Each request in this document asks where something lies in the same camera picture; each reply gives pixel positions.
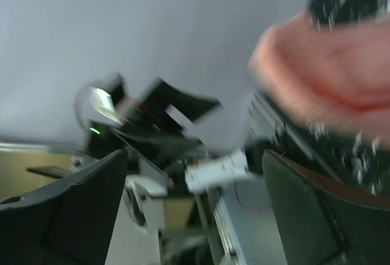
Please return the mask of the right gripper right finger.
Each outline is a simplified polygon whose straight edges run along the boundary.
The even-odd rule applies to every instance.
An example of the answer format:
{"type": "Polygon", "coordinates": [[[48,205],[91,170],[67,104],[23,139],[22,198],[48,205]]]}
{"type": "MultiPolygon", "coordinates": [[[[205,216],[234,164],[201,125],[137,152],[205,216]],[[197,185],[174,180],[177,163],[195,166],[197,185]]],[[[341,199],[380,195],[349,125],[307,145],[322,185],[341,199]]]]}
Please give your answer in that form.
{"type": "Polygon", "coordinates": [[[389,264],[389,199],[266,150],[262,167],[288,264],[389,264]]]}

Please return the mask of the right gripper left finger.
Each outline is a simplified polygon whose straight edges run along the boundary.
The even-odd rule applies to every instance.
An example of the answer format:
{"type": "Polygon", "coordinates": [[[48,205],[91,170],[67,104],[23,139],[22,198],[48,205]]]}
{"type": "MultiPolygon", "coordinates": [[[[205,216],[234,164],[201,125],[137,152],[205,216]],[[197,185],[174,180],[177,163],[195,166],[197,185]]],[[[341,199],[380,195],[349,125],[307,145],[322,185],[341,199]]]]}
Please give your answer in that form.
{"type": "Polygon", "coordinates": [[[104,264],[127,170],[116,150],[1,202],[1,264],[104,264]]]}

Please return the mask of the pink t shirt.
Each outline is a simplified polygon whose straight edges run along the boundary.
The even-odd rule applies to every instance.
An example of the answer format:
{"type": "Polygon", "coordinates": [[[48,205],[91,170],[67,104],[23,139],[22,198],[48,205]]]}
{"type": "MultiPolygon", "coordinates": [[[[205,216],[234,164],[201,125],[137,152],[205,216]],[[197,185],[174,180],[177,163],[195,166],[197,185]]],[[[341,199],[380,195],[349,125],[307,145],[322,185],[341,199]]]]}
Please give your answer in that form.
{"type": "Polygon", "coordinates": [[[250,68],[297,123],[324,123],[389,144],[389,20],[332,28],[301,12],[270,27],[250,68]]]}

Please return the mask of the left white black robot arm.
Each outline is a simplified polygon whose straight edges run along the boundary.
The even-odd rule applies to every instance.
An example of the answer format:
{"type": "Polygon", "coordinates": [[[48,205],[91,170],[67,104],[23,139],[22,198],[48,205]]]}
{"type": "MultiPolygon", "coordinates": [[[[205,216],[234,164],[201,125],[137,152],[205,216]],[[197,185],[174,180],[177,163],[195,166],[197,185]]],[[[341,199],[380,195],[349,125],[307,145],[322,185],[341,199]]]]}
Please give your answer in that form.
{"type": "Polygon", "coordinates": [[[175,107],[192,123],[219,108],[215,97],[191,94],[156,78],[141,97],[126,92],[118,73],[96,80],[80,90],[74,100],[77,122],[87,133],[83,152],[100,159],[116,149],[128,153],[125,191],[134,223],[144,229],[142,202],[154,198],[186,197],[184,169],[200,158],[204,144],[184,134],[185,127],[167,110],[175,107]]]}

